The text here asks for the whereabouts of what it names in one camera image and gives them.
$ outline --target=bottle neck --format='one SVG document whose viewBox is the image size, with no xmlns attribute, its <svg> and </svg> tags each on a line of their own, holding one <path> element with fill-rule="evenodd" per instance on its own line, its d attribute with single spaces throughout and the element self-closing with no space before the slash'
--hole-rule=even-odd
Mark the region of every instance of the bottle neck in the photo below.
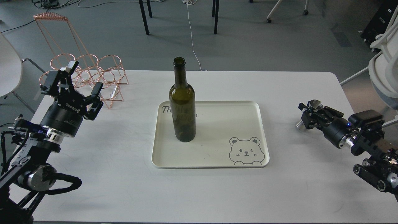
<svg viewBox="0 0 398 224">
<path fill-rule="evenodd" d="M 185 66 L 177 67 L 174 66 L 174 77 L 176 79 L 176 88 L 187 88 L 187 75 L 185 73 Z"/>
</svg>

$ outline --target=bottle mouth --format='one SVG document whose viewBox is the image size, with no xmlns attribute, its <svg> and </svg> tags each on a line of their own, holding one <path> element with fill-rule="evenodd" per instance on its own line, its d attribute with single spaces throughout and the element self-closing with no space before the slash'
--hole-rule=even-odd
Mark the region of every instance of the bottle mouth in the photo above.
<svg viewBox="0 0 398 224">
<path fill-rule="evenodd" d="M 176 57 L 173 60 L 173 65 L 176 67 L 183 67 L 185 66 L 185 59 L 182 57 Z"/>
</svg>

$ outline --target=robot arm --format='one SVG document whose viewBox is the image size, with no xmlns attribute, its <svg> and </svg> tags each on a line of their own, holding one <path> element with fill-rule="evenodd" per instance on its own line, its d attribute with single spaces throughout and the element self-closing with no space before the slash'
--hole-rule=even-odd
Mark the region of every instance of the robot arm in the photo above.
<svg viewBox="0 0 398 224">
<path fill-rule="evenodd" d="M 323 106 L 318 100 L 307 105 L 300 103 L 298 108 L 303 111 L 296 125 L 299 130 L 317 128 L 337 148 L 346 146 L 355 156 L 369 153 L 371 156 L 362 165 L 354 165 L 354 173 L 379 191 L 397 197 L 398 147 L 384 140 L 384 120 L 380 113 L 367 110 L 351 115 L 347 121 L 342 118 L 343 113 Z"/>
<path fill-rule="evenodd" d="M 54 102 L 39 125 L 19 116 L 10 128 L 12 131 L 1 134 L 3 152 L 5 134 L 12 134 L 13 142 L 19 145 L 11 158 L 3 162 L 0 176 L 1 220 L 7 220 L 11 224 L 33 223 L 32 213 L 46 194 L 66 193 L 82 184 L 79 178 L 58 173 L 54 167 L 46 163 L 52 151 L 60 152 L 63 138 L 74 137 L 83 118 L 94 120 L 103 105 L 99 97 L 103 83 L 96 83 L 87 97 L 74 89 L 71 75 L 77 64 L 77 61 L 71 61 L 65 68 L 49 72 L 44 85 L 41 86 L 41 93 L 52 96 Z M 18 156 L 9 169 L 11 160 L 16 155 Z M 50 190 L 56 180 L 70 182 L 71 185 Z M 19 203 L 9 198 L 9 187 L 13 183 L 30 191 Z"/>
</svg>

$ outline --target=wine bottle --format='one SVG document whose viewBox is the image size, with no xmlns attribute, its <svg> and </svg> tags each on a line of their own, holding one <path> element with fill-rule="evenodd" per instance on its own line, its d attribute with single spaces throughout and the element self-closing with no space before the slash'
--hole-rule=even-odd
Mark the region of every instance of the wine bottle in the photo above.
<svg viewBox="0 0 398 224">
<path fill-rule="evenodd" d="M 174 132 L 178 140 L 191 141 L 196 134 L 195 125 L 195 92 L 187 83 L 185 59 L 176 57 L 173 61 L 176 83 L 169 92 Z"/>
</svg>

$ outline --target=tray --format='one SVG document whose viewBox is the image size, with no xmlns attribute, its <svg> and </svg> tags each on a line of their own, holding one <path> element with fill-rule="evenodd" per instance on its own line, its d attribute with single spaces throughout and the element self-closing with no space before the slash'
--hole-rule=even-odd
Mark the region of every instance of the tray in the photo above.
<svg viewBox="0 0 398 224">
<path fill-rule="evenodd" d="M 249 168 L 269 162 L 259 106 L 253 101 L 196 101 L 196 136 L 179 141 L 170 103 L 159 105 L 152 163 L 157 168 Z"/>
</svg>

